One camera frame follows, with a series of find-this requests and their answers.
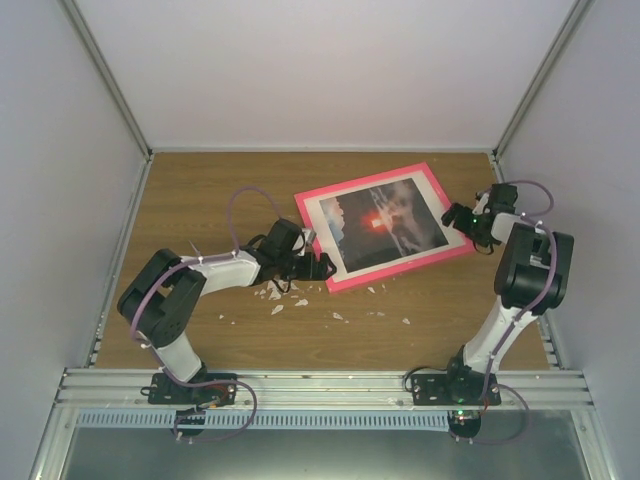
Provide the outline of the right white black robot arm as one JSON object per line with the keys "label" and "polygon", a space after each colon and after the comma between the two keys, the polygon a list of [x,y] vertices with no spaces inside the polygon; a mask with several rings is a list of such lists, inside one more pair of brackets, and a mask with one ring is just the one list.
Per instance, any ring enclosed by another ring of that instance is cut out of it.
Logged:
{"label": "right white black robot arm", "polygon": [[[546,209],[518,213],[521,185],[539,188]],[[456,405],[483,402],[490,381],[518,336],[565,298],[574,237],[549,229],[541,217],[555,205],[550,190],[531,180],[496,183],[476,195],[473,208],[452,204],[442,224],[464,234],[476,249],[504,247],[494,278],[496,301],[478,333],[450,359],[443,393]]]}

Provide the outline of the pink photo frame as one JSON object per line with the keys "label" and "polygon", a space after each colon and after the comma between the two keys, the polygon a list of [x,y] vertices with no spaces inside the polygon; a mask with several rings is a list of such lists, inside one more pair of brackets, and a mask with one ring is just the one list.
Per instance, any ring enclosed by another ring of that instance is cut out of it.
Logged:
{"label": "pink photo frame", "polygon": [[361,287],[474,251],[442,224],[452,203],[422,162],[294,195],[303,223],[315,234],[336,273],[330,293]]}

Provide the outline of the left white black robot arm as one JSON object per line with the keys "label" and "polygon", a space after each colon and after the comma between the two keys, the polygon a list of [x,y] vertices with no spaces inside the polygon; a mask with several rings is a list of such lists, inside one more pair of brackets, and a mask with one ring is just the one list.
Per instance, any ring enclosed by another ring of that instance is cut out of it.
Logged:
{"label": "left white black robot arm", "polygon": [[170,249],[154,253],[117,303],[132,339],[150,350],[171,391],[185,404],[203,398],[206,367],[195,353],[186,328],[201,297],[272,282],[285,293],[294,280],[325,281],[337,267],[326,253],[316,254],[315,232],[279,219],[266,235],[218,255],[179,256]]}

